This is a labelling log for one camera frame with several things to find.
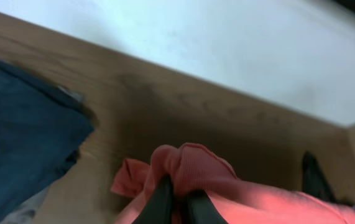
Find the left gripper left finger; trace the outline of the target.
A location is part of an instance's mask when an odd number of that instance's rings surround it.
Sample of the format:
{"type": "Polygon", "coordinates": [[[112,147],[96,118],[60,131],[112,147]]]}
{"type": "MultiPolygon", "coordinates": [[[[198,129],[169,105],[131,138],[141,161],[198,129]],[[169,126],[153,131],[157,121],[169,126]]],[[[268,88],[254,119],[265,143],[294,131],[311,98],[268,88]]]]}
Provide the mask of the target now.
{"type": "Polygon", "coordinates": [[[143,210],[132,224],[171,224],[174,205],[173,184],[169,175],[161,178],[143,210]]]}

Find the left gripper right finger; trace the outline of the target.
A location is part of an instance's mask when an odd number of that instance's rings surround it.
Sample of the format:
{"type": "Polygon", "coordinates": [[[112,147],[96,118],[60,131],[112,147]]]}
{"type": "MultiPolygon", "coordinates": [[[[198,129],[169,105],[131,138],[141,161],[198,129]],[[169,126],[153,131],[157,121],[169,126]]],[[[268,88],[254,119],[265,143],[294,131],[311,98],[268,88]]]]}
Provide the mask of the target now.
{"type": "Polygon", "coordinates": [[[185,223],[227,224],[204,190],[190,192],[185,200],[185,223]]]}

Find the red orange t-shirt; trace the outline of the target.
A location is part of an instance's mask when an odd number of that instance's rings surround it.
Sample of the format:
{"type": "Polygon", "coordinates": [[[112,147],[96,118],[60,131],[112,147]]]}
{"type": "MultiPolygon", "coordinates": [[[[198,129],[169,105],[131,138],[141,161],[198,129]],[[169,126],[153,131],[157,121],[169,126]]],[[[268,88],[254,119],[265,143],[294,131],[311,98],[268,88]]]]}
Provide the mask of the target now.
{"type": "Polygon", "coordinates": [[[200,144],[158,147],[150,164],[125,159],[114,177],[111,191],[132,202],[117,223],[132,223],[150,199],[156,184],[171,177],[173,192],[181,199],[203,189],[228,223],[355,223],[355,209],[323,202],[301,192],[246,182],[224,159],[200,144]]]}

